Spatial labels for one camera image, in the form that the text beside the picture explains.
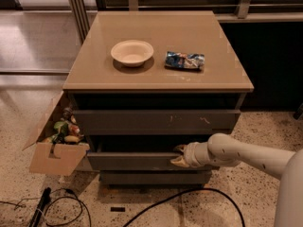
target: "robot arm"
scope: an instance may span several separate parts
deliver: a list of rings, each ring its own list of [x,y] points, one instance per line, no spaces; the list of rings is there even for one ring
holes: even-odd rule
[[[212,135],[206,143],[190,143],[177,149],[183,155],[171,162],[178,166],[236,166],[245,162],[280,179],[275,227],[303,223],[303,149],[295,153],[246,144],[222,133]]]

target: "gray drawer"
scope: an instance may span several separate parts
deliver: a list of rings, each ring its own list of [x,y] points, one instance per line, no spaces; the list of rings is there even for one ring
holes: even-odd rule
[[[87,157],[94,170],[190,171],[211,169],[211,166],[188,169],[171,164],[169,160],[179,155],[177,152],[89,152]]]
[[[205,184],[211,171],[145,172],[100,171],[103,184]]]
[[[85,135],[211,134],[232,130],[239,110],[74,111]]]

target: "bowl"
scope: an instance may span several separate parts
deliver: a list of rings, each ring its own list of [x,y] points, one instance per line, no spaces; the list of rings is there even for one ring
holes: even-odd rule
[[[116,44],[111,55],[125,66],[138,67],[153,55],[153,48],[147,42],[129,40]]]

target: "terrazzo floor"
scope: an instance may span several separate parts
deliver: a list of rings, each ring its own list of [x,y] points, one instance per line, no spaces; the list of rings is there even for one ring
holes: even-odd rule
[[[70,68],[80,45],[68,12],[39,13],[0,11],[1,68]],[[123,226],[145,207],[179,193],[182,189],[111,189],[102,185],[97,172],[76,171],[70,177],[29,173],[35,147],[22,151],[29,133],[50,99],[62,89],[65,76],[0,75],[0,201],[24,200],[24,208],[0,203],[0,226],[28,226],[39,198],[70,188],[89,209],[92,226]],[[232,132],[236,139],[272,148],[303,148],[303,120],[292,112],[242,113]],[[243,213],[246,226],[273,226],[279,181],[246,164],[214,170],[207,187],[229,195]],[[63,191],[51,194],[55,200]],[[112,207],[124,212],[111,211]],[[62,200],[49,211],[51,224],[67,222],[80,210],[78,203]],[[89,226],[85,210],[67,226]],[[192,192],[152,208],[130,226],[230,227],[241,226],[234,206],[209,191]]]

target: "cardboard box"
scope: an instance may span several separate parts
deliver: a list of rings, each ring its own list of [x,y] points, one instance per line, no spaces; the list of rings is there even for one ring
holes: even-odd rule
[[[23,150],[36,145],[29,172],[49,175],[70,176],[75,169],[90,170],[85,161],[87,146],[41,143],[55,132],[53,126],[62,118],[62,112],[68,107],[67,94],[61,92],[51,100],[37,127],[29,136]]]

